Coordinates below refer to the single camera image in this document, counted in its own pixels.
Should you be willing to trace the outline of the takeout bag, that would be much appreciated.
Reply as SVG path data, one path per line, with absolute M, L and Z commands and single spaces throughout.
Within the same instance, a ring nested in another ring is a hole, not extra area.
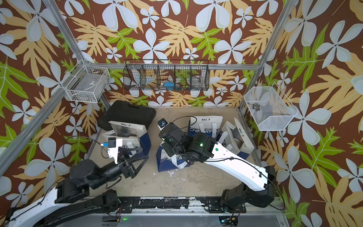
M 222 116 L 192 116 L 190 117 L 188 134 L 194 136 L 196 133 L 201 132 L 216 138 L 222 122 Z
M 156 159 L 157 159 L 158 172 L 165 172 L 175 169 L 184 169 L 190 166 L 190 164 L 188 164 L 179 155 L 173 154 L 172 156 L 169 156 L 162 147 L 162 144 L 159 146 L 157 150 Z
M 148 156 L 151 141 L 144 125 L 116 121 L 110 121 L 109 123 L 112 126 L 112 130 L 105 132 L 103 137 L 107 142 L 109 137 L 123 139 L 123 145 L 119 148 L 119 154 L 122 152 L 122 149 L 126 149 L 129 157 L 135 154 L 140 157 Z
M 226 121 L 217 135 L 217 141 L 235 155 L 247 159 L 255 150 L 255 145 L 247 129 L 239 119 L 234 118 L 234 123 Z

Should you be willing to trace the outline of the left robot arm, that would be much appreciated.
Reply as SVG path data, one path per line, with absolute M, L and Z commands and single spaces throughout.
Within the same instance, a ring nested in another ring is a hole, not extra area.
M 83 160 L 70 169 L 68 177 L 51 186 L 42 198 L 22 209 L 10 209 L 5 226 L 57 227 L 89 214 L 116 211 L 121 203 L 115 190 L 108 189 L 87 201 L 82 199 L 89 196 L 90 189 L 97 189 L 120 176 L 135 178 L 148 159 L 148 156 L 122 157 L 119 164 L 111 162 L 103 167 L 92 160 Z

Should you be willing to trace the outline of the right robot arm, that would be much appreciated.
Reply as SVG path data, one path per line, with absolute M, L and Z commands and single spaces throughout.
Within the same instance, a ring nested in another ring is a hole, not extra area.
M 158 122 L 161 146 L 170 158 L 180 157 L 185 164 L 196 162 L 217 167 L 241 181 L 233 189 L 225 189 L 220 206 L 226 212 L 241 210 L 245 203 L 265 208 L 275 198 L 275 169 L 254 165 L 230 152 L 216 139 L 198 132 L 190 136 L 165 119 Z

